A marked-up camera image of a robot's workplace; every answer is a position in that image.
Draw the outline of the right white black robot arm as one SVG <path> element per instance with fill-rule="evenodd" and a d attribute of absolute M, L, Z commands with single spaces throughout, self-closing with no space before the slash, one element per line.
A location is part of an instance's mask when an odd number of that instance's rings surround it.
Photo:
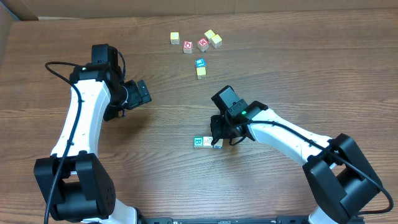
<path fill-rule="evenodd" d="M 225 86 L 212 96 L 213 142 L 246 138 L 272 146 L 296 162 L 318 205 L 307 223 L 349 223 L 382 190 L 382 182 L 353 138 L 311 133 L 258 101 L 247 104 Z"/>

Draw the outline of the green letter block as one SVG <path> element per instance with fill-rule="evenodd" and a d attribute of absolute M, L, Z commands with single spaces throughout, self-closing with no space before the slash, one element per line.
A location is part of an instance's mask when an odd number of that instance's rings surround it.
<path fill-rule="evenodd" d="M 194 148 L 203 147 L 203 137 L 194 137 L 193 138 L 193 147 Z"/>

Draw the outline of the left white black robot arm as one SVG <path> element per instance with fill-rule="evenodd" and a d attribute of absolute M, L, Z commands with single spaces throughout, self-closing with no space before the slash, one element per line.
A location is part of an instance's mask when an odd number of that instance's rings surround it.
<path fill-rule="evenodd" d="M 124 57 L 109 44 L 93 45 L 91 62 L 73 64 L 70 107 L 49 157 L 37 159 L 34 175 L 51 218 L 71 223 L 145 223 L 140 211 L 116 197 L 114 182 L 98 159 L 104 121 L 151 102 L 144 80 L 125 80 Z"/>

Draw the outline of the plain white wooden block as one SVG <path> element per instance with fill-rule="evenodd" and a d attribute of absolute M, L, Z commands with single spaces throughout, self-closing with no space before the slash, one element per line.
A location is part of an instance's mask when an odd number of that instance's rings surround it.
<path fill-rule="evenodd" d="M 211 144 L 213 138 L 211 136 L 203 136 L 203 147 L 204 148 L 212 148 L 213 145 Z"/>

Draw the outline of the white blue picture block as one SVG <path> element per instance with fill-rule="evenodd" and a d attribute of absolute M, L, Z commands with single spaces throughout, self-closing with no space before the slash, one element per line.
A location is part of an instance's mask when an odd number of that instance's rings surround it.
<path fill-rule="evenodd" d="M 223 140 L 219 139 L 217 142 L 213 145 L 213 149 L 222 149 L 223 148 Z"/>

